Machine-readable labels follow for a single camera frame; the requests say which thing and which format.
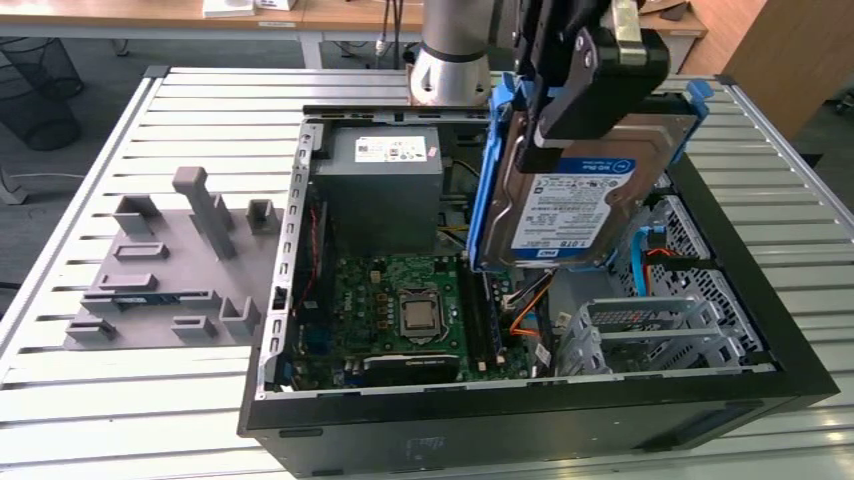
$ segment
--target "mesh trash can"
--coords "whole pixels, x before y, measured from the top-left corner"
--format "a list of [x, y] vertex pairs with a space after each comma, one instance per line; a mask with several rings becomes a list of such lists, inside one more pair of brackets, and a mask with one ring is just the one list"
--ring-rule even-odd
[[22, 72], [36, 75], [39, 65], [0, 67], [0, 123], [33, 150], [56, 150], [80, 136], [80, 125], [65, 102], [33, 88]]
[[59, 38], [2, 37], [0, 52], [43, 95], [64, 100], [83, 90], [80, 75]]

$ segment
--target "floor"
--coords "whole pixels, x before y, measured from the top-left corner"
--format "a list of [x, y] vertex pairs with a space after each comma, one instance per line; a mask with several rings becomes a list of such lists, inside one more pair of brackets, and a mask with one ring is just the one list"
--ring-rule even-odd
[[[83, 127], [81, 139], [55, 152], [29, 151], [0, 129], [0, 163], [12, 175], [43, 172], [85, 174], [139, 84], [148, 65], [192, 67], [301, 68], [295, 42], [213, 42], [135, 40], [131, 55], [116, 57], [107, 40], [73, 39], [65, 47], [85, 82], [84, 92], [69, 104]], [[372, 45], [353, 48], [357, 55], [343, 58], [332, 44], [323, 45], [328, 68], [363, 68], [373, 63]], [[511, 65], [508, 52], [491, 51], [494, 69]], [[380, 68], [389, 68], [384, 58]], [[816, 171], [846, 205], [854, 207], [854, 173], [848, 157], [854, 154], [854, 114], [838, 117], [822, 108], [795, 141], [803, 153], [823, 153]], [[76, 191], [79, 180], [68, 177], [20, 178], [29, 192], [22, 206], [0, 205], [0, 282], [21, 282]], [[13, 292], [0, 290], [0, 312]]]

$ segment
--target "green motherboard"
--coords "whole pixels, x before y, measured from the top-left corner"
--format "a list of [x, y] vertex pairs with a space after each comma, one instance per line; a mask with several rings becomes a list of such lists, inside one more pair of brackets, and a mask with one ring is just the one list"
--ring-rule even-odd
[[[339, 259], [331, 352], [312, 368], [317, 388], [357, 386], [347, 380], [357, 372], [357, 362], [383, 355], [455, 355], [460, 359], [456, 381], [526, 376], [522, 348], [504, 349], [503, 364], [486, 370], [470, 364], [459, 261], [453, 256]], [[490, 287], [500, 298], [510, 281], [496, 276]]]

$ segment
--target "slatted metal table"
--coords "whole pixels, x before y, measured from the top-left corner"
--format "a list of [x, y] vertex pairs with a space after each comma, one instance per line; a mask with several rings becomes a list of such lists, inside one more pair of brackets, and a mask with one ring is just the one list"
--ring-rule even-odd
[[[711, 84], [687, 151], [842, 393], [688, 452], [395, 478], [854, 476], [852, 217], [739, 89]], [[248, 347], [65, 352], [65, 323], [117, 231], [121, 194], [187, 208], [171, 176], [199, 165], [232, 208], [251, 198], [284, 205], [303, 105], [405, 102], [399, 72], [173, 68], [143, 80], [0, 322], [4, 479], [287, 478], [235, 434]]]

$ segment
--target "label sticker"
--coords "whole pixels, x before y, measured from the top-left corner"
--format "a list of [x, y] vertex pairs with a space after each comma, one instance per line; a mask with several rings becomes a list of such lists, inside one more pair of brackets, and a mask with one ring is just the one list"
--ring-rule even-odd
[[425, 162], [424, 137], [359, 137], [356, 163]]
[[635, 161], [563, 158], [559, 173], [534, 176], [511, 248], [520, 258], [555, 258], [592, 244], [611, 207], [606, 196], [628, 181]]
[[293, 22], [257, 22], [257, 26], [272, 28], [295, 28], [296, 24]]
[[539, 358], [539, 361], [543, 362], [543, 365], [548, 366], [548, 364], [551, 363], [551, 352], [546, 349], [546, 347], [543, 347], [542, 343], [536, 344], [536, 350], [534, 351], [534, 354], [536, 355], [536, 358]]

